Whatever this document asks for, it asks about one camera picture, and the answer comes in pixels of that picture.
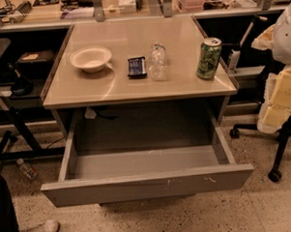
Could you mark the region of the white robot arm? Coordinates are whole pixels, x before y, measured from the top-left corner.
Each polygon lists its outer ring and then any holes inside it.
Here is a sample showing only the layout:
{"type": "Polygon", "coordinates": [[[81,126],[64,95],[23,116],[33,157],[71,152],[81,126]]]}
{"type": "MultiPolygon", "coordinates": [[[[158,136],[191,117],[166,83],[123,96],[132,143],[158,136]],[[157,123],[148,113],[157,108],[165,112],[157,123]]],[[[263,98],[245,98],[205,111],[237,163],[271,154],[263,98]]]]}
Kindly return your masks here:
{"type": "Polygon", "coordinates": [[[284,64],[281,72],[270,72],[265,83],[257,129],[264,133],[279,130],[291,115],[291,3],[276,20],[251,43],[252,48],[270,49],[273,58],[284,64]]]}

